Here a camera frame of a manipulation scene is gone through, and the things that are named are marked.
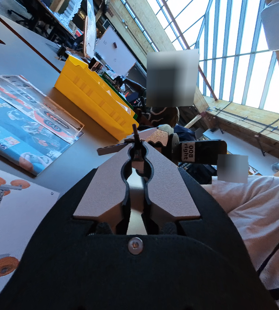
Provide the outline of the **whiteboard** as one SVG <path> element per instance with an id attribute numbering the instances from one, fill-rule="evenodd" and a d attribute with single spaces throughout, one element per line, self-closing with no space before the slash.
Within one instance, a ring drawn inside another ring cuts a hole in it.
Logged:
<path id="1" fill-rule="evenodd" d="M 136 63 L 133 54 L 111 26 L 107 28 L 103 36 L 96 42 L 95 52 L 118 75 L 126 75 Z"/>

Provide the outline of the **white open instruction booklet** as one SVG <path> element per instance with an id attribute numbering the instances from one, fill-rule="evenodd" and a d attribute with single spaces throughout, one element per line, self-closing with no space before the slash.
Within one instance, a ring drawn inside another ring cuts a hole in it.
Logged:
<path id="1" fill-rule="evenodd" d="M 59 193 L 0 170 L 0 292 Z"/>

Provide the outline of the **tilted wooden board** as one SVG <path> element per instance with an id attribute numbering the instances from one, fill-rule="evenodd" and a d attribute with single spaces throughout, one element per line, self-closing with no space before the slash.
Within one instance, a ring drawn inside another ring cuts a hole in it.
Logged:
<path id="1" fill-rule="evenodd" d="M 96 44 L 96 21 L 94 4 L 92 0 L 87 0 L 87 16 L 84 24 L 84 48 L 85 58 L 93 58 Z"/>

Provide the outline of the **grey orange sticker sheet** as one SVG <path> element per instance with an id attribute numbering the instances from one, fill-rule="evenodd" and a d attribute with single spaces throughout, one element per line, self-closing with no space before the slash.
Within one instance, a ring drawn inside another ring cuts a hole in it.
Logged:
<path id="1" fill-rule="evenodd" d="M 0 75 L 0 98 L 65 142 L 83 135 L 83 123 L 19 75 Z"/>

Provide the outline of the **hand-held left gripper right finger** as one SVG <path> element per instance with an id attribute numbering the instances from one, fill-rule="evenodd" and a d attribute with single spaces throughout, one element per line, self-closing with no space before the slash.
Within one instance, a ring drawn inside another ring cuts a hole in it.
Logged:
<path id="1" fill-rule="evenodd" d="M 158 234 L 168 222 L 200 219 L 200 213 L 178 167 L 147 142 L 142 143 L 147 178 L 142 219 L 147 234 Z"/>

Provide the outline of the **yellow plastic bin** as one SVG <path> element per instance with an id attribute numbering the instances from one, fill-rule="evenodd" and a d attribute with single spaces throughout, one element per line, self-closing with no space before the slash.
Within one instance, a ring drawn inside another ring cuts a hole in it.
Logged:
<path id="1" fill-rule="evenodd" d="M 117 140 L 132 134 L 133 124 L 139 125 L 100 86 L 98 74 L 77 57 L 68 56 L 55 88 Z"/>

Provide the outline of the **grey perforated brick beam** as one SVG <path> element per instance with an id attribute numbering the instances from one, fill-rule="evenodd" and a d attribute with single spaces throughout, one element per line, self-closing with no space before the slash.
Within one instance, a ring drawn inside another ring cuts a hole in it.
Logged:
<path id="1" fill-rule="evenodd" d="M 127 145 L 132 144 L 132 143 L 128 143 L 128 142 L 123 142 L 123 143 L 119 143 L 116 145 L 110 145 L 110 146 L 106 146 L 103 148 L 98 148 L 97 149 L 97 154 L 99 156 L 103 156 L 103 155 L 107 155 L 107 154 L 111 154 L 111 153 L 117 153 L 120 150 L 122 150 L 123 148 L 125 148 Z"/>

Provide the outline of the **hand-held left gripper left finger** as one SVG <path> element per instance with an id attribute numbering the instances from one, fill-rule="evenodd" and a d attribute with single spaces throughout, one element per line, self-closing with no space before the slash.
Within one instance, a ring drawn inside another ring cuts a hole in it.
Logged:
<path id="1" fill-rule="evenodd" d="M 116 234 L 126 234 L 130 221 L 130 187 L 134 144 L 100 165 L 79 202 L 73 217 L 106 222 Z"/>

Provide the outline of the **green plastic bin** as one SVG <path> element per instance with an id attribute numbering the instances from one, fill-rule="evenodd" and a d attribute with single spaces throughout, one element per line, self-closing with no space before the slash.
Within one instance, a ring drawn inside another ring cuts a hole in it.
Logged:
<path id="1" fill-rule="evenodd" d="M 131 115 L 135 120 L 137 119 L 137 114 L 134 112 L 131 104 L 126 100 L 124 92 L 120 87 L 114 85 L 113 80 L 106 74 L 99 74 L 99 84 L 100 86 L 117 102 L 126 112 Z"/>

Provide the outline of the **person's white t-shirt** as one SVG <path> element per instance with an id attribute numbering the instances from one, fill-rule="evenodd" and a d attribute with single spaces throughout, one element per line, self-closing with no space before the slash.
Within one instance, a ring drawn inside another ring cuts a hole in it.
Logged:
<path id="1" fill-rule="evenodd" d="M 246 184 L 212 177 L 202 187 L 236 226 L 260 280 L 279 307 L 279 177 L 248 176 Z"/>

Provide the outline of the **black axle rod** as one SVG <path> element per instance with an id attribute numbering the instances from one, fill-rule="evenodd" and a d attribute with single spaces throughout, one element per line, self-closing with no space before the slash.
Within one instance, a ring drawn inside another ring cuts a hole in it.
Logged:
<path id="1" fill-rule="evenodd" d="M 134 158 L 133 161 L 144 161 L 146 149 L 140 140 L 136 124 L 132 125 L 134 133 Z"/>

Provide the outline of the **blue kit manual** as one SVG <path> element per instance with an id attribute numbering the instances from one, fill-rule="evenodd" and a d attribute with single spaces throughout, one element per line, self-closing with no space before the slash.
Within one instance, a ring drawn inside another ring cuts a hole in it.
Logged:
<path id="1" fill-rule="evenodd" d="M 39 175 L 71 144 L 0 98 L 0 155 Z"/>

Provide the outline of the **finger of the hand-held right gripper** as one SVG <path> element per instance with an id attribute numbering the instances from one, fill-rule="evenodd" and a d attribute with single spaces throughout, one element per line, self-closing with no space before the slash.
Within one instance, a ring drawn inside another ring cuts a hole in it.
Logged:
<path id="1" fill-rule="evenodd" d="M 162 147 L 166 147 L 168 144 L 168 132 L 160 130 L 158 128 L 150 128 L 142 131 L 138 131 L 140 140 L 147 143 L 160 144 Z"/>

